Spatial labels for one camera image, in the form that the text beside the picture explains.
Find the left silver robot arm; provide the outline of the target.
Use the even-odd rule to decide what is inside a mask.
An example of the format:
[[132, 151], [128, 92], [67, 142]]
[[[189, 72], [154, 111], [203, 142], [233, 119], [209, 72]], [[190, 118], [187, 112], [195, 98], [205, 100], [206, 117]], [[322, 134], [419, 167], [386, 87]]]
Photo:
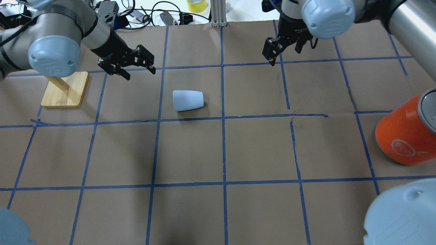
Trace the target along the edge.
[[29, 0], [35, 17], [21, 28], [1, 31], [1, 79], [16, 71], [34, 69], [44, 76], [63, 78], [77, 69], [84, 44], [100, 60], [107, 74], [130, 79], [124, 69], [142, 66], [156, 73], [154, 55], [145, 47], [135, 49], [115, 33], [82, 0]]

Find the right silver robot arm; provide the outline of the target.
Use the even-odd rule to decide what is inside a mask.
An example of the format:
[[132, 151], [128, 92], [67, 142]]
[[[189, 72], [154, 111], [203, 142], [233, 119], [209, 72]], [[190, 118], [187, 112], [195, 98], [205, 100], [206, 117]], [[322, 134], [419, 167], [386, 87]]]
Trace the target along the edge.
[[[263, 12], [279, 12], [278, 34], [267, 38], [263, 56], [277, 56], [307, 41], [331, 39], [354, 23], [379, 20], [435, 79], [434, 0], [264, 0]], [[435, 89], [414, 96], [376, 126], [382, 152], [397, 163], [416, 166], [435, 160]], [[382, 192], [364, 220], [365, 245], [434, 245], [435, 178], [416, 180]]]

